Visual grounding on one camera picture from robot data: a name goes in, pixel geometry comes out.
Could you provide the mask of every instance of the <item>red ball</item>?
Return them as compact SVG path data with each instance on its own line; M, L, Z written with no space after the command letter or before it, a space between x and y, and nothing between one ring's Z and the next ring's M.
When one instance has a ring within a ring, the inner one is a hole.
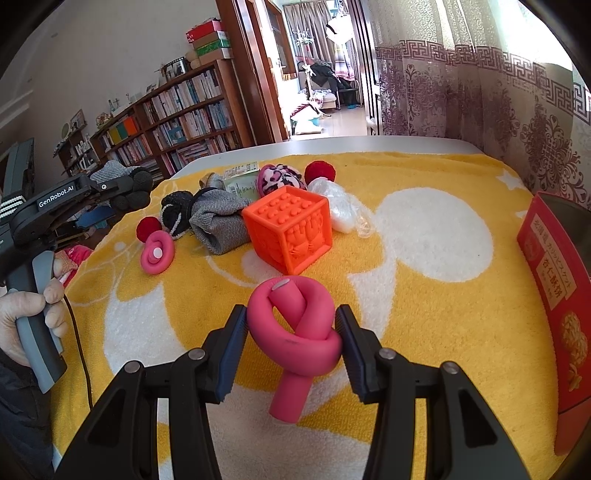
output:
M135 236L143 244L146 242L151 233L162 230L162 224L156 217L142 218L137 228L135 229Z
M306 167L306 171L304 172L306 185L309 185L312 180L319 177L326 177L330 181L335 181L336 170L330 163L324 160L315 160Z

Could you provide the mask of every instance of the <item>beige label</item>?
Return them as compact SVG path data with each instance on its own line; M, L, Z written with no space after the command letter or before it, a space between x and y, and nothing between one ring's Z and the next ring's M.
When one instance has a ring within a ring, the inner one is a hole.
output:
M554 310L560 300L570 298L577 284L562 252L537 214L531 222L531 229L544 248L544 256L535 270L544 287L550 310Z

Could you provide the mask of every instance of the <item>row of books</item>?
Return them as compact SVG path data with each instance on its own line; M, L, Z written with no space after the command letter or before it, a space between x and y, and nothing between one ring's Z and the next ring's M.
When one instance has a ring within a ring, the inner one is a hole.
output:
M145 135L140 135L121 148L108 152L107 158L109 160L116 160L126 167L130 167L149 157L151 154L152 149L150 149Z
M185 80L144 103L144 110L151 124L174 115L181 110L222 94L215 70Z
M171 175L185 167L193 160L207 157L216 153L224 153L239 148L238 139L234 132L217 135L201 142L179 148L176 151L162 155L162 161Z
M109 128L99 137L99 141L105 151L109 151L115 145L121 143L127 137L131 137L138 132L138 124L132 116L123 117L117 124Z
M192 138L231 126L232 119L226 104L221 101L169 120L153 131L160 150L164 150Z
M147 162L142 163L142 167L152 174L152 178L154 179L154 185L164 180L164 174L160 170L160 167L158 166L158 162L156 161L156 159L148 160Z

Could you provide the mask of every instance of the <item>orange cube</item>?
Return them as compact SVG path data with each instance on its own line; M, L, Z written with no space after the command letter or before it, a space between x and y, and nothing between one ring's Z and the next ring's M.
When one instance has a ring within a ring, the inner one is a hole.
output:
M282 187L242 211L256 254L285 275L299 275L332 247L329 201Z

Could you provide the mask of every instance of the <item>pink ring toy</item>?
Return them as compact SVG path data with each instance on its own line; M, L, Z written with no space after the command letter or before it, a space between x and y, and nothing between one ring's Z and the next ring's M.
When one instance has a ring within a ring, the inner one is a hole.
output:
M294 333L277 323L273 307ZM296 423L314 377L329 373L340 358L341 339L332 328L335 304L326 288L312 278L272 278L252 292L246 318L259 348L284 368L269 413Z
M164 230L152 232L145 242L139 264L149 275L158 275L173 262L174 240Z

